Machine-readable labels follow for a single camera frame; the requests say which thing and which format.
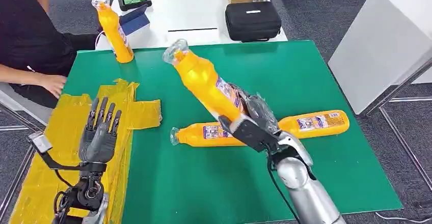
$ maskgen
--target yellow plastic sheet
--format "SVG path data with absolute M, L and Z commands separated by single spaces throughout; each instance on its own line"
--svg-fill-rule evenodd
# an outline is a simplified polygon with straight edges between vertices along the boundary
M 126 196 L 127 175 L 133 129 L 144 129 L 160 125 L 160 101 L 135 102 L 137 83 L 116 80 L 116 85 L 100 86 L 97 97 L 108 97 L 108 105 L 116 104 L 122 110 L 113 159 L 107 164 L 102 183 L 109 194 L 109 205 L 104 223 L 121 223 Z M 53 110 L 45 135 L 53 149 L 49 151 L 54 160 L 63 165 L 79 163 L 78 147 L 92 100 L 89 95 L 62 95 Z M 78 172 L 60 171 L 72 185 L 78 181 Z M 42 161 L 39 155 L 33 158 L 29 172 L 23 182 L 21 193 L 9 220 L 11 224 L 51 223 L 53 200 L 57 192 L 67 189 Z M 85 216 L 87 211 L 72 209 L 71 215 Z

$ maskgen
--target product label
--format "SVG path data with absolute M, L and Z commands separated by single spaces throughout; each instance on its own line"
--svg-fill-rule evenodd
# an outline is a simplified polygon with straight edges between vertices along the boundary
M 222 126 L 204 126 L 203 136 L 204 139 L 232 137 Z
M 123 28 L 121 27 L 121 25 L 119 25 L 119 34 L 120 34 L 120 36 L 123 39 L 124 45 L 126 47 L 129 47 L 129 42 L 127 41 L 126 35 L 125 35 L 125 33 L 124 33 Z
M 119 25 L 118 31 L 119 31 L 119 34 L 120 34 L 121 38 L 123 39 L 124 45 L 126 45 L 128 51 L 129 51 L 129 53 L 132 52 L 132 50 L 130 50 L 129 42 L 127 42 L 127 38 L 126 38 L 126 35 L 125 35 L 124 31 L 123 31 L 123 28 L 120 25 Z M 111 42 L 110 42 L 110 45 L 111 45 L 111 50 L 113 51 L 114 55 L 117 58 L 116 51 L 114 50 L 113 44 Z
M 228 83 L 226 83 L 220 76 L 216 81 L 216 87 L 227 97 L 237 108 L 240 107 L 240 97 L 237 91 Z
M 323 129 L 332 126 L 341 126 L 345 124 L 343 117 L 339 113 L 330 113 L 314 117 L 297 119 L 300 131 L 310 131 L 314 129 Z

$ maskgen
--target yellow plastic bottle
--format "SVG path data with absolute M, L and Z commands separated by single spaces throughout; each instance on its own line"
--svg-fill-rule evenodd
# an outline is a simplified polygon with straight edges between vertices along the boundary
M 328 110 L 285 117 L 279 121 L 279 127 L 297 138 L 309 138 L 343 133 L 349 128 L 349 120 L 341 110 Z M 225 131 L 219 122 L 196 123 L 183 129 L 173 128 L 171 143 L 193 147 L 244 146 L 244 143 Z
M 117 61 L 128 63 L 133 59 L 133 51 L 127 42 L 126 35 L 119 23 L 119 16 L 111 9 L 110 0 L 92 0 L 97 10 L 100 25 L 111 44 Z
M 187 128 L 171 130 L 171 143 L 188 144 L 193 147 L 244 146 L 231 134 L 222 129 L 219 122 L 196 123 Z
M 237 90 L 216 73 L 209 60 L 190 51 L 186 40 L 179 39 L 172 44 L 164 52 L 163 59 L 174 66 L 184 86 L 216 119 L 219 115 L 231 121 L 240 117 L 243 105 Z
M 279 127 L 297 138 L 328 136 L 347 131 L 349 119 L 341 110 L 328 110 L 283 118 Z

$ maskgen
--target green table mat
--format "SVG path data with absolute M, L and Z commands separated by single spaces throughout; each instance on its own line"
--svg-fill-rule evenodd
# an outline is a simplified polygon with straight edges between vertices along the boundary
M 123 223 L 250 223 L 292 219 L 266 158 L 247 147 L 172 146 L 170 130 L 214 118 L 161 59 L 164 48 L 79 53 L 64 93 L 94 97 L 116 78 L 137 81 L 137 100 L 161 99 L 160 127 L 134 131 Z M 219 75 L 266 99 L 278 119 L 321 110 L 348 114 L 347 132 L 303 139 L 314 171 L 342 213 L 402 207 L 312 41 L 193 46 Z M 281 188 L 287 191 L 278 181 Z

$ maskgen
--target wire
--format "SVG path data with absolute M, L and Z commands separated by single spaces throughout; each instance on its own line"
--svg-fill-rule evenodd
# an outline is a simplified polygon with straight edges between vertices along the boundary
M 405 221 L 409 221 L 409 222 L 413 222 L 413 223 L 425 223 L 427 221 L 432 220 L 432 217 L 426 217 L 426 219 L 423 219 L 423 220 L 410 220 L 408 218 L 402 218 L 402 217 L 385 217 L 385 216 L 378 214 L 377 212 L 375 212 L 375 214 L 384 220 L 405 220 Z
M 72 185 L 68 181 L 66 181 L 62 176 L 60 176 L 59 170 L 54 170 L 54 172 L 56 173 L 60 181 L 64 182 L 66 185 L 68 185 L 68 187 L 72 187 Z
M 105 33 L 105 31 L 101 31 L 101 32 L 97 35 L 97 37 L 96 37 L 96 39 L 95 39 L 95 48 L 96 48 L 96 46 L 97 46 L 97 43 L 99 42 L 99 38 L 100 38 L 100 36 L 101 36 L 103 33 Z
M 275 185 L 275 187 L 278 190 L 279 194 L 282 196 L 283 200 L 285 201 L 286 205 L 288 206 L 288 208 L 291 211 L 292 215 L 294 216 L 295 220 L 299 224 L 301 224 L 299 218 L 295 214 L 295 212 L 292 209 L 291 205 L 289 204 L 288 200 L 285 198 L 285 195 L 283 194 L 283 192 L 279 188 L 278 184 L 276 183 L 275 176 L 273 176 L 273 172 L 272 172 L 272 154 L 271 154 L 270 146 L 268 144 L 266 144 L 266 143 L 263 143 L 263 144 L 267 148 L 267 151 L 268 151 L 267 170 L 268 170 L 268 173 L 270 174 L 270 178 L 272 179 L 273 184 Z
M 54 215 L 57 215 L 59 213 L 59 210 L 57 209 L 57 201 L 59 200 L 60 195 L 66 196 L 66 193 L 63 191 L 60 191 L 56 194 L 54 197 Z

